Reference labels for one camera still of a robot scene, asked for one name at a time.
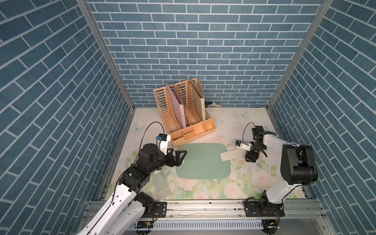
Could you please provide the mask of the green cutting board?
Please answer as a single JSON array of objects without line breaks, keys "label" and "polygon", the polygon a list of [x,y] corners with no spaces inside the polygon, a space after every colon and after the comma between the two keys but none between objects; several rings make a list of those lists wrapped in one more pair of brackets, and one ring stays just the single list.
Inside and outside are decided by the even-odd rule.
[{"label": "green cutting board", "polygon": [[220,154],[227,151],[223,144],[194,143],[178,147],[186,150],[184,163],[176,168],[177,177],[190,180],[213,180],[229,177],[230,161],[222,161]]}]

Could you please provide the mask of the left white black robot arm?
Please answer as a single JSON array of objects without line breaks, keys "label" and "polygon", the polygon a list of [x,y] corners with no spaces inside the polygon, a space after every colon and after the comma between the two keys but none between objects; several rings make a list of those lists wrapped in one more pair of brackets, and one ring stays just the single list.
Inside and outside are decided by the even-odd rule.
[{"label": "left white black robot arm", "polygon": [[152,213],[154,199],[142,192],[150,176],[164,166],[180,166],[186,150],[146,144],[140,149],[138,159],[126,169],[115,186],[114,193],[79,235],[122,235],[139,218]]}]

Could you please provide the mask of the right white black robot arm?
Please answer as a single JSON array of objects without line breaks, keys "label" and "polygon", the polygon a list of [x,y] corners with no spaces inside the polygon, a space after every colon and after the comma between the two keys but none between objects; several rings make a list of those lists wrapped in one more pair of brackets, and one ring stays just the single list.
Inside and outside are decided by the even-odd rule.
[{"label": "right white black robot arm", "polygon": [[274,132],[265,131],[262,126],[252,128],[253,141],[237,140],[236,146],[246,151],[245,161],[255,163],[260,154],[280,161],[281,177],[258,200],[244,201],[247,217],[285,216],[284,201],[295,189],[309,185],[318,179],[318,170],[313,149],[288,141]]}]

